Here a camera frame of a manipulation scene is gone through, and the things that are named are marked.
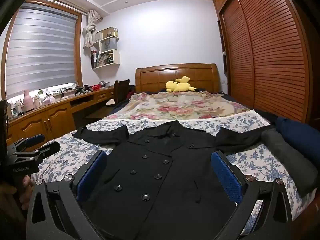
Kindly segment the person's left hand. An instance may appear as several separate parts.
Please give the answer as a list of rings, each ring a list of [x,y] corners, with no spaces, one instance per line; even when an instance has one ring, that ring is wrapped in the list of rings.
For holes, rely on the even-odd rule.
[[[33,188],[29,175],[22,179],[18,188],[6,183],[1,184],[1,210],[11,217],[16,217],[20,209],[28,210]]]

